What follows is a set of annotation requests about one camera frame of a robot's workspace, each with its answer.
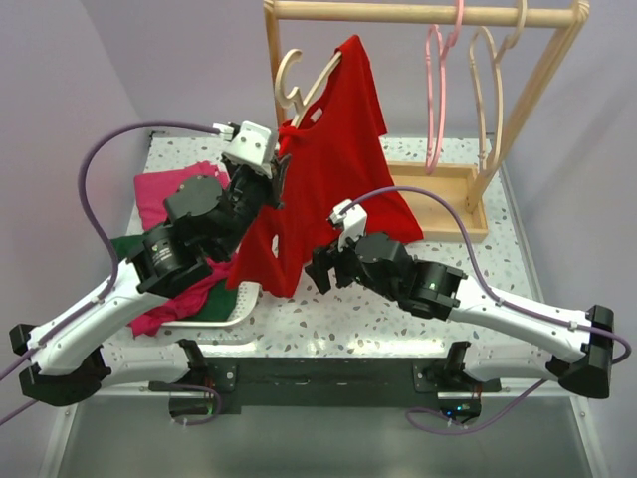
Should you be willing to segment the red t shirt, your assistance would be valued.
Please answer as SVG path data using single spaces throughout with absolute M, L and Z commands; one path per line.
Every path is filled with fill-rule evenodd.
M 333 208 L 392 185 L 380 139 L 387 133 L 371 65 L 361 39 L 338 48 L 340 62 L 300 126 L 279 129 L 281 152 L 290 156 L 283 208 L 265 207 L 240 245 L 226 285 L 254 282 L 289 298 L 315 248 L 338 233 Z

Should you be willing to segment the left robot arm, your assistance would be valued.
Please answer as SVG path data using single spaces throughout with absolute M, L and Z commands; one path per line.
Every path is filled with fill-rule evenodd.
M 291 156 L 275 156 L 271 173 L 223 157 L 231 181 L 192 176 L 165 198 L 166 220 L 149 230 L 104 290 L 64 318 L 15 326 L 13 351 L 29 362 L 19 374 L 24 396 L 53 405 L 81 402 L 102 388 L 141 381 L 195 390 L 208 366 L 193 340 L 167 346 L 119 347 L 110 337 L 162 306 L 228 262 L 262 208 L 280 208 Z

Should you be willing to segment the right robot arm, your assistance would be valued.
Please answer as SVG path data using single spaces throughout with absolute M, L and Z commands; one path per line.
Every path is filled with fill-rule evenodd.
M 461 269 L 415 258 L 385 233 L 317 247 L 305 270 L 321 293 L 357 283 L 414 317 L 516 339 L 513 345 L 452 344 L 440 367 L 454 390 L 516 377 L 555 381 L 587 398 L 610 395 L 614 315 L 608 308 L 564 309 L 487 289 Z

